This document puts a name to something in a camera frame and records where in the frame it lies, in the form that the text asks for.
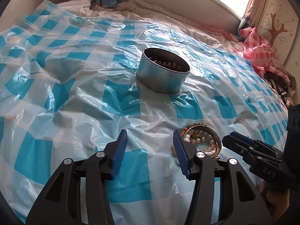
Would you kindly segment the person's right hand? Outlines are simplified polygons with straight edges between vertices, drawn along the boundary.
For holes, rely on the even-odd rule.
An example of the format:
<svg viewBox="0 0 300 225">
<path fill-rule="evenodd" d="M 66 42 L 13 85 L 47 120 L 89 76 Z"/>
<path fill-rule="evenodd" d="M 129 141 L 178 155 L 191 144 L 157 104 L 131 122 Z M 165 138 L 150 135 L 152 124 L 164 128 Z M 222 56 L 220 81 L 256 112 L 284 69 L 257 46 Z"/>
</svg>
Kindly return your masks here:
<svg viewBox="0 0 300 225">
<path fill-rule="evenodd" d="M 260 183 L 258 190 L 268 207 L 272 222 L 275 223 L 289 207 L 290 190 L 287 189 L 284 193 L 278 192 L 266 181 Z"/>
</svg>

